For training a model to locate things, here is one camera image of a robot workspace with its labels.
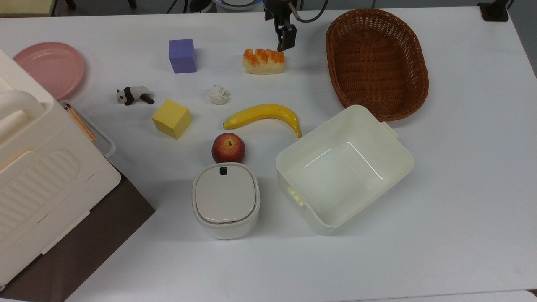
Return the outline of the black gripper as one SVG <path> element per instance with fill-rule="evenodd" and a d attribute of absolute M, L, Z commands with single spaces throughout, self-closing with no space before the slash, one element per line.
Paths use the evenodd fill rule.
<path fill-rule="evenodd" d="M 295 8 L 295 0 L 264 0 L 264 20 L 274 20 L 275 32 L 278 38 L 277 50 L 288 50 L 295 46 L 297 36 L 296 26 L 285 26 L 284 23 L 290 21 L 292 10 L 289 5 Z"/>

